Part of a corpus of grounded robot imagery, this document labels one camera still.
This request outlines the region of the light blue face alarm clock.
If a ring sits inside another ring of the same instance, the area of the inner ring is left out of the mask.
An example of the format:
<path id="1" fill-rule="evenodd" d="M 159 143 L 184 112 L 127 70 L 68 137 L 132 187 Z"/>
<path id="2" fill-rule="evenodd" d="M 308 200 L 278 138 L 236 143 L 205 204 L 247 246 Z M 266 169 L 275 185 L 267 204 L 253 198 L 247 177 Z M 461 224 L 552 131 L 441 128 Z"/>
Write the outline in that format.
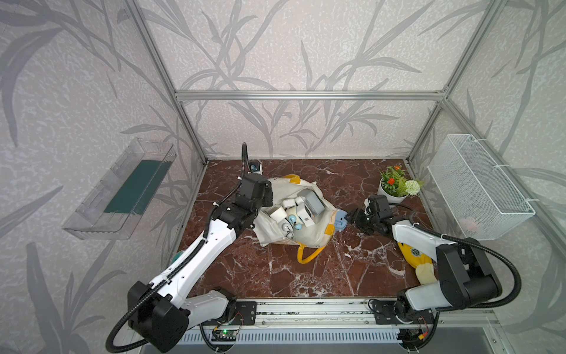
<path id="1" fill-rule="evenodd" d="M 335 214 L 335 231 L 342 232 L 348 226 L 349 221 L 347 220 L 348 213 L 342 209 L 339 209 Z"/>

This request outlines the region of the white cube alarm clock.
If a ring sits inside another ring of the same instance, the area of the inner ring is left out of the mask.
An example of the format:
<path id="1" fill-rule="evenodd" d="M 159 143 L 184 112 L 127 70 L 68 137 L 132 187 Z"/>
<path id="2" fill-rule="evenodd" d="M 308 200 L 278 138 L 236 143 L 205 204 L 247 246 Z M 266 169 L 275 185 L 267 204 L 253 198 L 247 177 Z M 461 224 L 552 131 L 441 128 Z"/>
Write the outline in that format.
<path id="1" fill-rule="evenodd" d="M 270 212 L 269 216 L 273 219 L 277 224 L 280 224 L 283 221 L 287 220 L 287 213 L 282 206 L 274 207 Z"/>

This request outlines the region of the white digital clock dark screen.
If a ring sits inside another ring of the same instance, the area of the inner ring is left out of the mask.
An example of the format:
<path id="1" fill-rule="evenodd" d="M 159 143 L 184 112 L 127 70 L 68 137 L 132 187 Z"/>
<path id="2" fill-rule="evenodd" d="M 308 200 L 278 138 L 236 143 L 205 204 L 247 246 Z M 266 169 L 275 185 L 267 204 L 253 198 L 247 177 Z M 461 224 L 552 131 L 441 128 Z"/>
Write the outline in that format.
<path id="1" fill-rule="evenodd" d="M 296 215 L 302 220 L 305 227 L 315 226 L 315 218 L 306 204 L 300 204 L 296 207 Z"/>

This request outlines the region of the white canvas bag yellow handles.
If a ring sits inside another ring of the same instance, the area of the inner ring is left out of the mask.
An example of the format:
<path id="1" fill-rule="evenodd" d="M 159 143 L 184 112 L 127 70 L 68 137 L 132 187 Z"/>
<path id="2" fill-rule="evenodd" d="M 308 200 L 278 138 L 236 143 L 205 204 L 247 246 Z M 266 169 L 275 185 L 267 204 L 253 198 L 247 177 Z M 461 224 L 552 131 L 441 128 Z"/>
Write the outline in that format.
<path id="1" fill-rule="evenodd" d="M 287 175 L 269 180 L 273 205 L 264 206 L 255 219 L 254 233 L 261 244 L 297 246 L 297 261 L 308 264 L 337 232 L 348 225 L 346 212 L 334 207 L 318 185 Z"/>

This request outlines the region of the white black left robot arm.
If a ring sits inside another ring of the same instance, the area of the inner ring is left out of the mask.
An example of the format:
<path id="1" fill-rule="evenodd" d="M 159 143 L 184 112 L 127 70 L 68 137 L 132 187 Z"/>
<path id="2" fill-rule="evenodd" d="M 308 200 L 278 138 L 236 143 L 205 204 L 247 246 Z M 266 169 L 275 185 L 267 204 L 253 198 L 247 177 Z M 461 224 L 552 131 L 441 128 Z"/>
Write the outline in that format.
<path id="1" fill-rule="evenodd" d="M 130 288 L 128 311 L 108 336 L 107 351 L 123 353 L 150 344 L 166 353 L 191 327 L 221 318 L 230 304 L 228 295 L 216 290 L 192 299 L 188 295 L 216 258 L 252 228 L 259 211 L 272 204 L 266 177 L 241 177 L 234 195 L 213 208 L 203 232 L 180 258 L 148 284 Z"/>

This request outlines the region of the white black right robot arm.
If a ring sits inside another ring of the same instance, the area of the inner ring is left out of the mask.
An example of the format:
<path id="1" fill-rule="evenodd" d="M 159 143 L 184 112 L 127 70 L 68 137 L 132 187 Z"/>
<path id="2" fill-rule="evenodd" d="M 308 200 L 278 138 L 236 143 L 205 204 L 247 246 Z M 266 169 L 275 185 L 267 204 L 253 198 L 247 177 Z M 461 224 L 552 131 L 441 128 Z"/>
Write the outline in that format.
<path id="1" fill-rule="evenodd" d="M 385 196 L 366 199 L 363 209 L 346 214 L 348 224 L 365 235 L 380 234 L 409 246 L 433 262 L 432 283 L 403 290 L 397 307 L 405 313 L 467 308 L 496 308 L 507 304 L 503 287 L 487 255 L 502 263 L 505 257 L 473 238 L 439 234 L 420 225 L 414 215 L 395 215 Z"/>

